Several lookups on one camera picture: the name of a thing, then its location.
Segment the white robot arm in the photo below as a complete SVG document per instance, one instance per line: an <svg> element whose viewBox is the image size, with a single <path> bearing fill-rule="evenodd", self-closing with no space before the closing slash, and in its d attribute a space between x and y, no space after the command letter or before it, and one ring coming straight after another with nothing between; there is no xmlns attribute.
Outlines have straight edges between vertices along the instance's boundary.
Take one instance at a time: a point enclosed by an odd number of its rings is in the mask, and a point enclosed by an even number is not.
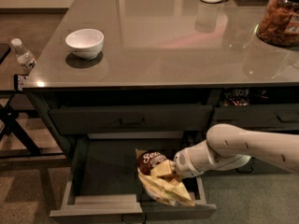
<svg viewBox="0 0 299 224"><path fill-rule="evenodd" d="M179 151L173 161L163 161L151 172L157 176L192 178L207 171L228 171L246 165L251 158L291 173L299 172L299 136L254 132L229 124L217 124L206 139Z"/></svg>

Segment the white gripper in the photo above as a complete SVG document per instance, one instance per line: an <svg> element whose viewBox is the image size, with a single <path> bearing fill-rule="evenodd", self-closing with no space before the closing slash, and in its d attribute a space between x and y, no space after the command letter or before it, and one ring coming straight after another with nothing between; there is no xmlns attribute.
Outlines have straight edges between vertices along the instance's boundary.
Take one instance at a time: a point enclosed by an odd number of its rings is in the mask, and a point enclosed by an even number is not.
<svg viewBox="0 0 299 224"><path fill-rule="evenodd" d="M166 160L159 163L150 170L150 175L169 177L176 169L177 174L182 179L192 178L211 170L214 164L214 153L208 147L206 141L203 141L179 151L175 155L174 161Z"/></svg>

